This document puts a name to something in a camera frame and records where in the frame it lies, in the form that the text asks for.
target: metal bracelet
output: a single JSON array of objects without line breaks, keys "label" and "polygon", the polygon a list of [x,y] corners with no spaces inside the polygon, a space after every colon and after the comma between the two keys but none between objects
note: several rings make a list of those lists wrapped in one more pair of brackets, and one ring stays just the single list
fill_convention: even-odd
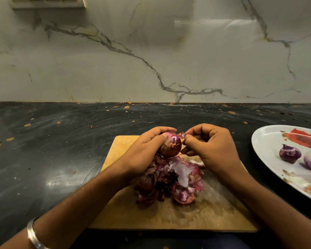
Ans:
[{"label": "metal bracelet", "polygon": [[26,230],[28,232],[28,238],[30,239],[31,243],[33,244],[33,246],[37,249],[49,249],[47,247],[45,247],[36,237],[36,233],[33,230],[33,222],[36,221],[37,218],[33,218],[29,221],[28,226],[26,227]]}]

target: hand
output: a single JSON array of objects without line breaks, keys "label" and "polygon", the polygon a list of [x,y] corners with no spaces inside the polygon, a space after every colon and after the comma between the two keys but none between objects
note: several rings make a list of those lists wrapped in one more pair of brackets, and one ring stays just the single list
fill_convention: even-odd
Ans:
[{"label": "hand", "polygon": [[210,124],[200,124],[186,131],[181,151],[188,156],[199,155],[205,166],[217,176],[246,173],[228,129]]},{"label": "hand", "polygon": [[165,143],[168,134],[176,132],[172,127],[155,127],[142,134],[118,159],[131,179],[145,172],[157,150]]}]

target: wooden cutting board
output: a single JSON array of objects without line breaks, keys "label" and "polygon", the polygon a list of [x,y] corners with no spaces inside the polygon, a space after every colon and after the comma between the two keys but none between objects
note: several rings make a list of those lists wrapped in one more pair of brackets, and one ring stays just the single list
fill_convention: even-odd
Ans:
[{"label": "wooden cutting board", "polygon": [[[137,135],[117,136],[104,162],[103,171],[137,140]],[[97,229],[195,229],[255,232],[258,224],[245,206],[204,169],[204,190],[189,205],[166,198],[148,208],[136,204],[133,187],[118,192],[92,222]]]}]

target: countertop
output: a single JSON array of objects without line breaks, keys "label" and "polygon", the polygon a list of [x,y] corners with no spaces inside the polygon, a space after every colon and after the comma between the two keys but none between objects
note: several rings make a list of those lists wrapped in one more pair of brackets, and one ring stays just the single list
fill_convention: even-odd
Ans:
[{"label": "countertop", "polygon": [[[262,126],[311,128],[311,104],[2,102],[0,244],[98,174],[117,135],[140,135],[160,125],[181,132],[203,122],[228,128],[249,173],[311,219],[311,200],[274,175],[251,146],[253,132]],[[239,237],[249,241],[262,233]],[[172,249],[201,248],[214,234],[87,230],[73,248],[101,236],[115,238],[113,248]]]}]

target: electrical switch panel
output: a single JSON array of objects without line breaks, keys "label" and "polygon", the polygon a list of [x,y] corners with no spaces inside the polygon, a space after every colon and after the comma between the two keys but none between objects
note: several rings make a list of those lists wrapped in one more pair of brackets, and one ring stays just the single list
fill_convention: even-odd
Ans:
[{"label": "electrical switch panel", "polygon": [[85,0],[8,0],[12,9],[21,8],[85,8]]}]

